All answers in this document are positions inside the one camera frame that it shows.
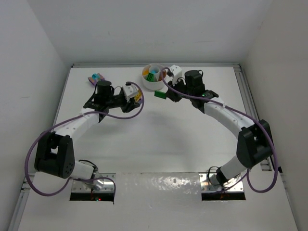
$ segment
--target green block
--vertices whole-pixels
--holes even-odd
[[[156,90],[154,92],[154,96],[162,99],[166,99],[166,93]]]
[[[146,78],[147,81],[149,82],[155,82],[155,78],[154,78],[154,75],[152,73],[149,73],[148,74],[148,77]]]

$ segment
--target yellow block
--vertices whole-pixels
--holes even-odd
[[[149,70],[146,70],[142,73],[143,76],[147,76],[149,74]]]
[[[138,94],[134,97],[135,102],[138,102],[141,99],[141,92],[138,90]]]

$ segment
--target cable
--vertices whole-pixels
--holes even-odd
[[[90,160],[78,160],[79,162],[82,161],[82,162],[88,162],[89,164],[92,164],[93,167],[97,167],[96,164],[94,164],[93,162],[91,162]]]
[[[242,176],[242,178],[240,178],[234,185],[232,185],[232,186],[230,186],[230,187],[228,187],[228,188],[224,188],[224,189],[222,189],[222,190],[220,190],[220,191],[217,191],[217,192],[211,192],[211,193],[209,193],[210,195],[216,195],[216,194],[219,194],[219,193],[223,193],[223,192],[225,192],[225,191],[227,191],[227,190],[229,190],[230,188],[232,188],[232,187],[234,187],[235,185],[237,185],[239,182],[241,182],[242,180],[244,180],[244,178],[247,176],[247,173],[248,173],[248,171]]]
[[[121,86],[116,86],[115,89],[114,89],[114,91],[115,91],[117,88],[122,88],[122,87],[121,87]]]
[[[212,168],[217,168],[218,169],[218,167],[217,166],[212,166],[212,167],[210,167],[209,169],[208,169],[208,171],[207,171],[207,178],[208,178],[208,182],[210,182],[211,183],[211,185],[214,185],[214,186],[217,186],[217,185],[220,185],[220,184],[213,184],[212,182],[211,182],[211,178],[210,178],[210,171],[211,171],[211,169]]]
[[[165,68],[162,69],[162,71],[164,71],[164,70],[168,70],[168,71],[171,72],[171,70],[170,70],[169,67],[165,67]],[[162,81],[163,81],[164,84],[168,87],[168,89],[170,89],[171,91],[173,91],[173,92],[175,92],[175,93],[177,93],[177,94],[180,94],[181,96],[185,96],[185,97],[188,97],[188,98],[191,98],[191,99],[196,99],[196,100],[202,100],[202,101],[205,101],[205,102],[211,102],[211,103],[215,103],[215,104],[218,104],[218,105],[220,105],[220,106],[223,106],[222,103],[217,102],[217,101],[215,101],[215,100],[205,99],[205,98],[197,97],[197,96],[191,96],[191,95],[187,95],[187,94],[184,94],[184,93],[182,93],[182,92],[179,92],[179,91],[173,89],[171,86],[169,86],[169,85],[167,84],[167,82],[165,81],[164,78],[162,78]],[[272,142],[272,140],[271,140],[269,134],[268,134],[268,133],[266,132],[266,130],[262,127],[262,125],[259,123],[259,121],[257,121],[256,119],[254,119],[254,118],[251,117],[250,115],[247,115],[246,113],[241,112],[241,111],[239,111],[239,110],[237,110],[237,109],[234,109],[234,108],[232,108],[232,107],[230,107],[230,106],[227,106],[227,105],[226,105],[225,108],[227,108],[227,109],[229,109],[229,110],[231,110],[231,111],[234,111],[234,112],[236,112],[236,113],[238,113],[238,114],[241,114],[241,115],[243,115],[243,116],[245,116],[245,117],[251,119],[251,120],[261,129],[261,131],[262,131],[263,134],[265,135],[267,141],[269,142],[269,145],[270,145],[271,151],[272,151],[272,153],[273,153],[273,157],[274,157],[274,177],[273,177],[273,181],[272,181],[272,183],[270,184],[270,186],[269,186],[268,188],[266,188],[266,189],[263,189],[263,190],[255,189],[255,188],[252,186],[251,182],[250,182],[250,179],[249,179],[249,171],[248,171],[248,172],[245,174],[245,176],[244,176],[244,177],[247,176],[248,185],[250,186],[250,188],[251,188],[253,191],[255,191],[255,192],[257,192],[257,193],[266,193],[266,192],[268,192],[269,190],[271,190],[271,189],[275,186],[275,184],[276,184],[276,182],[277,182],[277,177],[278,177],[278,158],[277,158],[277,153],[276,153],[274,144],[273,144],[273,142]]]
[[[71,121],[73,121],[73,120],[79,119],[79,118],[81,118],[81,117],[83,117],[83,116],[85,116],[85,115],[89,115],[89,114],[100,114],[100,115],[109,116],[109,117],[115,118],[115,119],[132,119],[132,118],[135,118],[137,115],[140,114],[140,112],[143,110],[143,107],[144,107],[144,95],[143,95],[143,92],[142,92],[141,88],[140,88],[136,83],[133,83],[133,82],[127,82],[127,83],[135,85],[135,86],[139,89],[139,91],[140,91],[140,93],[141,93],[141,96],[142,96],[142,99],[141,99],[142,105],[141,105],[139,111],[138,111],[136,114],[134,114],[134,115],[132,115],[132,116],[128,116],[128,117],[119,117],[119,116],[110,115],[110,114],[104,113],[104,112],[95,112],[95,111],[94,111],[94,112],[86,112],[86,113],[83,114],[83,115],[75,116],[75,117],[73,117],[73,118],[71,118],[71,119],[67,119],[67,120],[65,120],[65,121],[63,121],[63,122],[61,122],[61,123],[59,123],[59,124],[53,125],[51,128],[49,128],[49,129],[45,130],[44,132],[42,132],[42,133],[39,135],[39,137],[37,137],[37,139],[36,139],[36,140],[33,142],[33,144],[31,145],[31,147],[30,147],[30,149],[29,149],[29,151],[28,151],[28,153],[27,153],[27,155],[26,155],[26,160],[25,160],[25,176],[26,176],[26,179],[27,179],[27,182],[28,182],[30,188],[31,188],[33,191],[35,191],[37,194],[39,194],[39,195],[41,195],[41,196],[54,196],[54,195],[60,193],[61,191],[63,191],[63,189],[67,186],[67,184],[68,184],[68,182],[69,182],[69,180],[70,180],[70,178],[67,179],[66,183],[65,183],[65,184],[63,185],[63,187],[60,188],[58,191],[52,192],[52,193],[45,193],[45,192],[41,192],[39,189],[37,189],[37,188],[35,187],[35,185],[32,183],[31,179],[30,179],[28,165],[29,165],[29,159],[30,159],[31,153],[32,153],[32,151],[33,151],[35,145],[38,143],[38,141],[39,141],[44,135],[46,135],[48,132],[50,132],[51,130],[53,130],[53,129],[55,129],[55,128],[57,128],[57,127],[63,125],[63,124],[66,124],[66,123],[68,123],[68,122],[71,122]]]
[[[181,78],[182,78],[182,79],[184,80],[184,82],[185,82],[185,78],[183,78],[183,77],[178,78],[178,82],[179,82],[179,79],[181,79]]]

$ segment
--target white wall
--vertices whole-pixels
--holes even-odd
[[[271,0],[28,0],[64,61],[239,62]]]
[[[0,1],[0,230],[6,230],[31,142],[53,122],[68,69],[26,0]]]
[[[308,230],[308,1],[273,2],[244,67],[270,122],[295,219]]]

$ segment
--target black bracket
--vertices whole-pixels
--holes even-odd
[[[115,89],[111,86],[110,81],[98,81],[94,93],[83,107],[105,113],[108,113],[109,109],[120,107],[123,113],[128,113],[140,106],[133,98],[127,102],[123,89],[118,95],[114,95],[114,93]],[[99,121],[101,122],[104,117],[104,115],[100,115]]]
[[[172,85],[172,81],[168,82],[168,85],[171,86],[173,89],[179,92],[182,92],[183,94],[186,94],[186,95],[202,97],[202,98],[209,99],[209,100],[215,97],[219,97],[218,94],[216,94],[212,90],[205,89],[205,85],[202,79],[203,71],[191,70],[191,71],[185,72],[184,75],[185,75],[186,84],[184,84],[184,81],[181,78],[179,78],[175,86]],[[173,102],[178,102],[182,98],[186,98],[185,96],[177,94],[169,89],[166,92],[166,97],[171,99]],[[192,102],[192,105],[195,108],[199,109],[202,113],[205,113],[204,112],[205,101],[191,99],[191,98],[188,98],[188,99]]]
[[[268,122],[260,120],[259,123],[272,140],[270,125]],[[253,166],[271,155],[272,150],[270,144],[259,126],[254,124],[248,128],[242,128],[237,140],[236,156],[243,166],[251,169]]]
[[[37,171],[66,179],[72,174],[74,166],[72,138],[48,132],[39,140],[34,163]]]

